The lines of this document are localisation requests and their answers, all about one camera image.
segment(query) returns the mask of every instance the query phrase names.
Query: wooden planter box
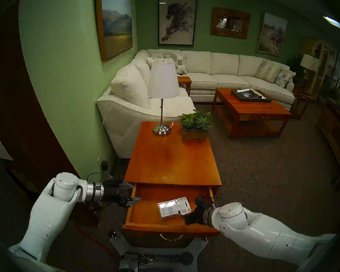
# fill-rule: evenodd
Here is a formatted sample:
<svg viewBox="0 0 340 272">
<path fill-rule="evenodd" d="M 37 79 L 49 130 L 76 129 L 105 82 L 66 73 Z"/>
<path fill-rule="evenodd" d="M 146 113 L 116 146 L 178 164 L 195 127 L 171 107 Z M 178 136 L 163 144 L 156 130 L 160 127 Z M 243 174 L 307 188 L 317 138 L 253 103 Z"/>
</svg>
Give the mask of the wooden planter box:
<svg viewBox="0 0 340 272">
<path fill-rule="evenodd" d="M 197 129 L 184 129 L 183 123 L 182 126 L 182 139 L 207 139 L 209 132 L 199 131 Z"/>
</svg>

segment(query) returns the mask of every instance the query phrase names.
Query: wall outlet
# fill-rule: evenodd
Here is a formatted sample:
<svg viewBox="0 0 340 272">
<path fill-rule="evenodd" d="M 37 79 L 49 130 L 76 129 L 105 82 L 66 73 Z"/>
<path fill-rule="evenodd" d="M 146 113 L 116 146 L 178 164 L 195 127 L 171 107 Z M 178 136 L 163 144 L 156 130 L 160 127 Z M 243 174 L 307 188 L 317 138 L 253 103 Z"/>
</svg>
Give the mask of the wall outlet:
<svg viewBox="0 0 340 272">
<path fill-rule="evenodd" d="M 97 159 L 97 164 L 98 164 L 98 166 L 101 168 L 101 163 L 102 163 L 102 158 L 101 158 L 101 156 L 100 157 L 98 157 L 98 159 Z"/>
</svg>

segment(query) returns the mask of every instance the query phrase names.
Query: succulent plant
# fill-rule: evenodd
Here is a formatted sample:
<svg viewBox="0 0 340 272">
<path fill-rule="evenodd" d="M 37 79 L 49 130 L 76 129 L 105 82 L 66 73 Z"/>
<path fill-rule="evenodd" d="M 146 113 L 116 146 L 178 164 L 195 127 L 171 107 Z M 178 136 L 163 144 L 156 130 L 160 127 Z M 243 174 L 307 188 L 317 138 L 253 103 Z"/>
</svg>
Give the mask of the succulent plant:
<svg viewBox="0 0 340 272">
<path fill-rule="evenodd" d="M 212 127 L 208 117 L 210 116 L 210 112 L 203 113 L 201 110 L 194 109 L 195 113 L 193 114 L 183 114 L 179 116 L 181 118 L 183 127 L 187 129 L 198 129 L 201 131 L 209 131 Z"/>
</svg>

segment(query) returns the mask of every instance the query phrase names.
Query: green wall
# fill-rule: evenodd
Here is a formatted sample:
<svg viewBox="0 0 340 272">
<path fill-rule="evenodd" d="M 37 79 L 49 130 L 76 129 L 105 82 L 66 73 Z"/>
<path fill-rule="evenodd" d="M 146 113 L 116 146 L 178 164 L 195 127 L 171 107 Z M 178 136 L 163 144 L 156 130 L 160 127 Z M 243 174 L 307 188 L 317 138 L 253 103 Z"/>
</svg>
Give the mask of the green wall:
<svg viewBox="0 0 340 272">
<path fill-rule="evenodd" d="M 247 39 L 241 40 L 210 35 L 213 7 L 230 8 L 249 13 L 251 17 Z M 279 57 L 256 52 L 264 12 L 288 21 L 286 36 Z M 301 14 L 272 0 L 198 0 L 194 46 L 158 45 L 158 0 L 136 0 L 136 17 L 139 50 L 168 48 L 244 54 L 284 63 L 290 56 L 299 53 L 304 37 L 313 36 L 323 38 L 340 51 L 338 42 L 326 31 Z"/>
<path fill-rule="evenodd" d="M 84 179 L 99 171 L 99 156 L 110 166 L 115 158 L 95 102 L 137 53 L 134 2 L 133 48 L 102 63 L 94 0 L 20 0 L 20 40 L 31 83 L 55 136 Z"/>
</svg>

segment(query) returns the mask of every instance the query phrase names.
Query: open drawer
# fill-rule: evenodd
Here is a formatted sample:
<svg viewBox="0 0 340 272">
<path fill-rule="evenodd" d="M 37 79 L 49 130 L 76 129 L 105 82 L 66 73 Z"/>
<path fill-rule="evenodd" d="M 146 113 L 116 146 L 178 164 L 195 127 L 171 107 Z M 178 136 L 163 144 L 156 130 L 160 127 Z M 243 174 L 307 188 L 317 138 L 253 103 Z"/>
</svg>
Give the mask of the open drawer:
<svg viewBox="0 0 340 272">
<path fill-rule="evenodd" d="M 132 196 L 141 197 L 141 201 L 129 209 L 126 224 L 122 226 L 123 230 L 133 231 L 131 234 L 135 234 L 135 231 L 137 231 L 139 235 L 183 235 L 186 238 L 211 237 L 220 233 L 220 231 L 206 225 L 192 224 L 186 226 L 181 215 L 161 218 L 157 207 L 157 203 L 186 197 L 193 211 L 196 208 L 196 197 L 204 195 L 213 197 L 211 187 L 141 183 L 136 183 L 134 186 Z"/>
</svg>

